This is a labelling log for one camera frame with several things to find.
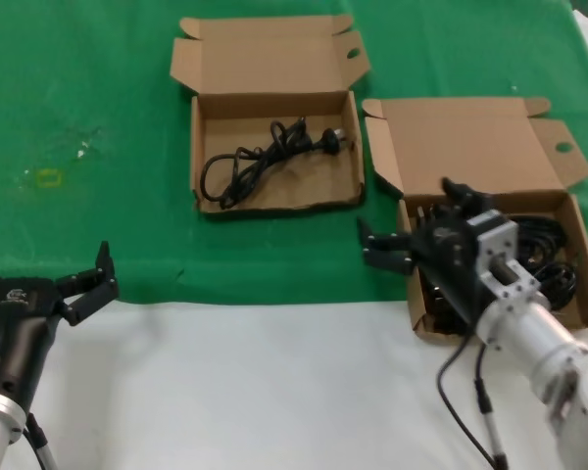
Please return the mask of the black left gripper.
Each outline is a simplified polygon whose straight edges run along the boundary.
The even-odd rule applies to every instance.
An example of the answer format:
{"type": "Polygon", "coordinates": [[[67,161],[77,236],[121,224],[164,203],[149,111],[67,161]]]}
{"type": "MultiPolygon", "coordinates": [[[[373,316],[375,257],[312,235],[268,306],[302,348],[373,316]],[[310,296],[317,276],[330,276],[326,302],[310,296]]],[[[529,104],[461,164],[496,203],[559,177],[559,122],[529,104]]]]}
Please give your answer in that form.
{"type": "Polygon", "coordinates": [[[94,268],[55,283],[40,277],[0,277],[0,395],[30,406],[56,338],[59,311],[76,326],[119,293],[107,241],[100,245],[94,268]]]}

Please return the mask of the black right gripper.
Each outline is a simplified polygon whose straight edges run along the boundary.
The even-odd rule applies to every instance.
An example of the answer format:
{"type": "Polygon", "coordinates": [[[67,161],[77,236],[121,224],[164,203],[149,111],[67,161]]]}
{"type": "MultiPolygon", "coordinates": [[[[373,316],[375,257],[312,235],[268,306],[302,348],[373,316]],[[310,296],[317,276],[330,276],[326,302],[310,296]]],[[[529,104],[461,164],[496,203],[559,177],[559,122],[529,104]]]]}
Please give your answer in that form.
{"type": "Polygon", "coordinates": [[[479,305],[475,262],[476,239],[466,220],[493,209],[492,196],[470,186],[442,179],[450,214],[405,232],[374,233],[361,218],[357,230],[366,265],[397,274],[412,274],[414,267],[439,287],[466,324],[473,324],[479,305]]]}

